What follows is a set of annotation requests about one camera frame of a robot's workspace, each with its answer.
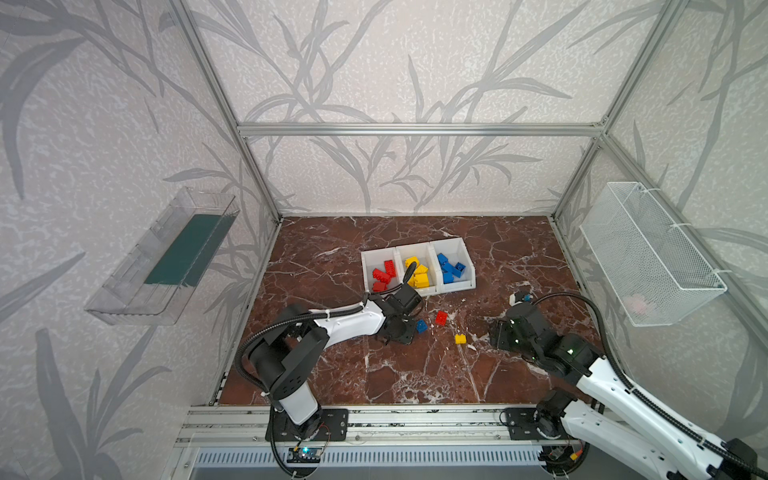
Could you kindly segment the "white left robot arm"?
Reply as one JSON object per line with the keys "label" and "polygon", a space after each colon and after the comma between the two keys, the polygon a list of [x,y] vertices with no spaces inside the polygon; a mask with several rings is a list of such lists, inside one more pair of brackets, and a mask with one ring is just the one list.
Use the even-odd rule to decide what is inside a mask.
{"label": "white left robot arm", "polygon": [[328,348],[363,336],[384,343],[408,345],[416,332],[413,312],[422,296],[404,280],[382,292],[366,292],[360,302],[336,309],[312,310],[298,304],[284,309],[278,320],[248,337],[238,348],[233,368],[263,393],[270,406],[268,435],[276,440],[277,416],[288,421],[288,435],[308,440],[321,429],[322,407],[308,385]]}

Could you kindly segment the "blue lego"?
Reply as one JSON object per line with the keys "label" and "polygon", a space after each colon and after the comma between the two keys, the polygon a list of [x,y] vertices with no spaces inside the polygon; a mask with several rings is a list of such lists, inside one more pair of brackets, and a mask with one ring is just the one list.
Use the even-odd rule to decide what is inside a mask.
{"label": "blue lego", "polygon": [[457,263],[456,263],[456,264],[453,266],[453,273],[452,273],[452,275],[453,275],[454,277],[460,278],[460,277],[462,276],[462,274],[463,274],[464,270],[465,270],[465,266],[464,266],[462,263],[460,263],[460,262],[457,262]]}

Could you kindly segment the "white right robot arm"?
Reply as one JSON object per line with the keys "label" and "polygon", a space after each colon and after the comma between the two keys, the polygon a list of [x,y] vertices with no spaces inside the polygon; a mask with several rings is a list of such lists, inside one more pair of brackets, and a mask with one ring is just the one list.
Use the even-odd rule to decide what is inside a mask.
{"label": "white right robot arm", "polygon": [[608,344],[596,347],[579,335],[558,334],[539,309],[543,301],[513,294],[510,308],[491,324],[489,342],[592,400],[556,388],[537,404],[527,429],[579,443],[573,459],[546,461],[553,477],[568,476],[595,447],[647,479],[766,478],[751,447],[724,440],[666,406],[623,371]]}

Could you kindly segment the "yellow tall lego brick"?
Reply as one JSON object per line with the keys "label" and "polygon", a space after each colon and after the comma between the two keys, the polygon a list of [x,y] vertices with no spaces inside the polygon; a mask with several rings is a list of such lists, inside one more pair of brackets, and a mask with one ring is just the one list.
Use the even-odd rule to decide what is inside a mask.
{"label": "yellow tall lego brick", "polygon": [[417,289],[429,288],[429,276],[427,274],[417,274],[413,279],[413,286]]}

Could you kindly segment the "red long lego brick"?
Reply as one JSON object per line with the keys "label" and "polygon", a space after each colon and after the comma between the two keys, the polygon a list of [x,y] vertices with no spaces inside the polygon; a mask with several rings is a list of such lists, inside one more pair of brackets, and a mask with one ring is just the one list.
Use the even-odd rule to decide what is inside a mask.
{"label": "red long lego brick", "polygon": [[386,260],[386,261],[384,262],[384,266],[385,266],[385,271],[386,271],[386,273],[387,273],[387,274],[388,274],[390,277],[396,277],[396,276],[397,276],[397,272],[396,272],[395,264],[394,264],[394,262],[393,262],[392,260]]}

